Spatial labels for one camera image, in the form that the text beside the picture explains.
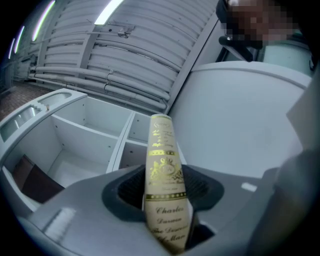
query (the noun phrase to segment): white curved surface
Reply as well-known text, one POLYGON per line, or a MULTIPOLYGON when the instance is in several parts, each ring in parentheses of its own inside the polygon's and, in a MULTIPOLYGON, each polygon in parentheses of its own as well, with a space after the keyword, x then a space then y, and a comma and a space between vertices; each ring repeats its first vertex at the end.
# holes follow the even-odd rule
POLYGON ((262 177, 302 146, 286 117, 310 77, 266 63, 198 66, 170 112, 185 160, 218 172, 262 177))

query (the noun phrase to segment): fluorescent light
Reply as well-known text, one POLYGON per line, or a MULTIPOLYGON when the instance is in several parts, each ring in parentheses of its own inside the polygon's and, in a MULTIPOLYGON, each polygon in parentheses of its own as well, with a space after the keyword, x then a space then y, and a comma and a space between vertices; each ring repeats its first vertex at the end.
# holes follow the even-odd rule
POLYGON ((18 36, 18 39, 16 40, 15 42, 15 47, 14 47, 14 53, 16 54, 17 51, 18 51, 18 46, 19 46, 19 42, 20 42, 20 39, 21 39, 21 35, 22 35, 22 32, 24 31, 25 29, 25 26, 23 26, 20 30, 20 33, 19 33, 19 36, 18 36))
POLYGON ((104 25, 114 11, 121 5, 124 0, 111 0, 104 10, 101 12, 99 17, 95 21, 95 25, 104 25))
POLYGON ((12 40, 12 43, 11 43, 11 46, 10 46, 10 51, 9 51, 9 60, 10 60, 10 57, 11 57, 11 52, 12 52, 12 48, 14 47, 14 43, 15 43, 15 38, 12 40))
POLYGON ((52 8, 52 6, 55 4, 55 0, 51 1, 48 6, 44 9, 40 19, 38 20, 38 23, 35 26, 35 29, 33 31, 33 35, 32 35, 32 41, 35 41, 37 39, 37 36, 39 34, 40 28, 42 26, 42 23, 44 23, 45 18, 47 17, 50 9, 52 8))

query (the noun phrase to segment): white pipe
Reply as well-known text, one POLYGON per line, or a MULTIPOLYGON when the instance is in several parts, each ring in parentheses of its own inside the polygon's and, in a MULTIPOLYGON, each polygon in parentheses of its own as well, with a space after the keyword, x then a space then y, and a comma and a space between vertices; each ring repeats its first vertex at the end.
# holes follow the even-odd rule
POLYGON ((81 78, 77 78, 77 77, 64 76, 64 75, 58 75, 58 74, 30 74, 29 77, 30 78, 43 78, 43 79, 59 80, 59 81, 64 81, 64 82, 68 82, 68 83, 75 83, 75 84, 79 84, 79 85, 94 87, 94 88, 102 89, 105 91, 113 92, 116 94, 120 94, 120 95, 129 97, 131 99, 136 99, 137 101, 147 103, 149 105, 152 105, 152 106, 159 108, 159 109, 162 109, 162 110, 164 110, 166 108, 166 105, 164 103, 157 102, 153 99, 144 97, 142 95, 139 95, 139 94, 136 94, 136 93, 124 90, 124 89, 120 89, 120 88, 116 88, 116 87, 113 87, 110 85, 106 85, 105 83, 102 83, 102 82, 95 82, 95 81, 91 81, 91 80, 85 80, 85 79, 81 79, 81 78))
POLYGON ((78 74, 83 74, 83 75, 88 75, 88 76, 93 76, 97 78, 102 78, 106 80, 110 80, 116 83, 120 83, 129 87, 133 87, 135 89, 138 89, 140 91, 149 93, 151 95, 155 95, 160 97, 161 99, 164 99, 168 101, 170 99, 170 96, 166 92, 158 91, 153 88, 141 85, 135 81, 128 80, 123 77, 118 77, 114 74, 107 74, 103 73, 100 71, 95 71, 95 70, 89 70, 85 68, 80 68, 80 67, 65 67, 65 66, 37 66, 37 67, 31 67, 32 71, 44 71, 44 72, 52 72, 52 71, 64 71, 64 72, 74 72, 78 74))
POLYGON ((38 80, 38 81, 41 81, 41 82, 45 82, 45 83, 48 83, 48 84, 53 84, 53 85, 58 85, 58 86, 65 87, 65 88, 74 89, 74 90, 81 91, 81 92, 84 92, 84 93, 87 93, 87 94, 92 94, 92 95, 97 95, 97 96, 100 96, 100 97, 104 97, 106 99, 113 100, 113 101, 116 101, 116 102, 120 102, 120 103, 123 103, 125 105, 130 105, 130 106, 133 106, 135 108, 142 109, 144 111, 148 111, 148 112, 152 112, 152 113, 156 113, 156 114, 161 114, 161 112, 153 110, 153 109, 150 109, 150 108, 147 108, 145 106, 141 106, 141 105, 132 103, 132 102, 130 102, 128 100, 123 100, 123 99, 120 99, 120 98, 112 97, 110 95, 105 95, 103 93, 96 92, 96 91, 93 91, 93 90, 87 90, 87 89, 83 89, 83 88, 80 88, 80 87, 72 86, 70 84, 66 84, 66 83, 62 83, 62 82, 55 82, 55 81, 50 81, 50 80, 45 80, 45 79, 32 77, 32 76, 30 76, 29 78, 30 79, 34 79, 34 80, 38 80))

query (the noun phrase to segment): metal wall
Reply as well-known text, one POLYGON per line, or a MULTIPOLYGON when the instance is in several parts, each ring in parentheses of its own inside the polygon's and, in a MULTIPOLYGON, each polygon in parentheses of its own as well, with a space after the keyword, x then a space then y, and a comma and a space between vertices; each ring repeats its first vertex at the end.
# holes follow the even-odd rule
MULTIPOLYGON (((37 55, 38 67, 72 67, 112 73, 136 82, 142 88, 167 93, 169 100, 150 93, 150 90, 137 90, 124 82, 76 72, 39 72, 109 83, 160 102, 165 107, 158 108, 90 86, 73 85, 79 90, 83 88, 109 95, 116 102, 122 99, 151 112, 167 113, 217 23, 217 1, 125 0, 104 26, 94 25, 107 3, 108 0, 57 1, 42 25, 37 41, 29 45, 27 54, 37 55)), ((18 66, 21 66, 21 60, 17 60, 18 66)), ((27 79, 25 68, 23 72, 21 67, 16 70, 20 78, 27 79)))

